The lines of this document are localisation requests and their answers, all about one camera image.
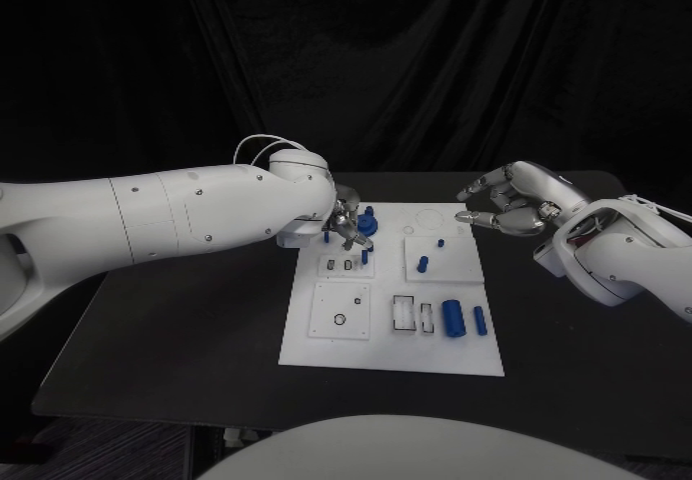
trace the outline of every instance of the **blue object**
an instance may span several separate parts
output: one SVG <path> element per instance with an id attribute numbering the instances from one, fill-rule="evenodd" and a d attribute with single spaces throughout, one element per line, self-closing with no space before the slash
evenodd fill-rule
<path id="1" fill-rule="evenodd" d="M 428 257 L 422 256 L 421 261 L 418 262 L 418 272 L 425 273 L 428 269 Z"/>
<path id="2" fill-rule="evenodd" d="M 481 307 L 472 307 L 472 316 L 475 317 L 475 328 L 478 329 L 478 335 L 487 335 L 485 317 L 482 315 Z"/>
<path id="3" fill-rule="evenodd" d="M 446 300 L 442 302 L 442 317 L 446 336 L 462 337 L 465 335 L 465 325 L 458 300 Z"/>
<path id="4" fill-rule="evenodd" d="M 357 216 L 357 231 L 369 237 L 377 231 L 377 219 L 374 218 L 374 210 L 364 207 L 364 213 Z"/>

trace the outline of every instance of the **table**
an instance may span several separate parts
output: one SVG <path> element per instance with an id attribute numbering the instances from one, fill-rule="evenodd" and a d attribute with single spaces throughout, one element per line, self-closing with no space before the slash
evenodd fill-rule
<path id="1" fill-rule="evenodd" d="M 563 175 L 592 198 L 624 193 L 604 172 Z M 334 174 L 364 202 L 454 201 L 477 176 Z M 34 412 L 272 430 L 419 415 L 692 458 L 692 326 L 648 294 L 608 308 L 555 279 L 532 260 L 544 235 L 474 234 L 504 378 L 279 366 L 297 251 L 266 241 L 108 274 Z"/>

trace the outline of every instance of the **white cable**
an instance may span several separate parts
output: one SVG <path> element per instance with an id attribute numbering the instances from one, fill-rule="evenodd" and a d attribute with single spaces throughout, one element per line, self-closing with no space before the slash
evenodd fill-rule
<path id="1" fill-rule="evenodd" d="M 643 207 L 653 210 L 655 213 L 658 213 L 657 210 L 661 210 L 673 217 L 692 223 L 692 216 L 689 216 L 686 213 L 679 212 L 677 210 L 673 210 L 671 208 L 663 207 L 663 205 L 658 205 L 655 202 L 651 202 L 645 198 L 641 198 L 638 195 L 634 195 L 634 194 L 624 195 L 624 197 L 619 197 L 619 200 L 624 200 L 625 202 L 631 202 L 637 205 L 641 205 Z"/>
<path id="2" fill-rule="evenodd" d="M 288 143 L 288 142 L 285 142 L 284 140 L 276 140 L 273 143 L 269 143 L 269 144 L 259 150 L 259 153 L 255 155 L 255 159 L 252 160 L 252 162 L 249 162 L 250 165 L 253 165 L 255 162 L 259 160 L 259 157 L 262 156 L 262 153 L 263 153 L 273 145 L 278 145 L 279 143 Z"/>
<path id="3" fill-rule="evenodd" d="M 289 145 L 292 145 L 298 150 L 305 150 L 307 151 L 307 148 L 297 142 L 292 142 L 291 140 L 286 140 L 285 138 L 282 137 L 276 137 L 275 135 L 266 135 L 263 133 L 258 133 L 256 135 L 250 135 L 249 137 L 245 137 L 242 140 L 240 140 L 240 143 L 237 144 L 237 147 L 235 149 L 235 153 L 233 153 L 233 163 L 237 159 L 237 152 L 240 150 L 240 147 L 242 147 L 242 144 L 250 139 L 250 138 L 272 138 L 273 140 L 281 140 L 282 142 L 288 143 Z"/>

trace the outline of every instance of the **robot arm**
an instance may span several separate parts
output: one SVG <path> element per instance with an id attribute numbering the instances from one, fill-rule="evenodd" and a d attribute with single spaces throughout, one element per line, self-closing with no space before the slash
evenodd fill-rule
<path id="1" fill-rule="evenodd" d="M 503 213 L 462 211 L 459 222 L 517 236 L 540 233 L 553 223 L 557 230 L 533 252 L 550 273 L 566 275 L 581 292 L 608 306 L 645 289 L 692 321 L 692 238 L 658 216 L 653 204 L 635 197 L 591 202 L 562 177 L 523 161 L 480 177 L 457 198 L 464 201 L 487 187 Z"/>
<path id="2" fill-rule="evenodd" d="M 324 159 L 281 150 L 268 171 L 222 165 L 109 179 L 0 184 L 0 339 L 69 286 L 99 272 L 276 236 L 302 247 L 324 229 L 357 232 L 357 194 Z"/>

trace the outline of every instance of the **black curtain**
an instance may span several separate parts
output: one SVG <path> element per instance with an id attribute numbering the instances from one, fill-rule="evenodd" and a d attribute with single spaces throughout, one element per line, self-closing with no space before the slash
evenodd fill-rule
<path id="1" fill-rule="evenodd" d="M 334 171 L 487 170 L 523 158 L 608 170 L 692 209 L 683 0 L 1 8 L 2 180 L 224 163 L 265 132 Z"/>

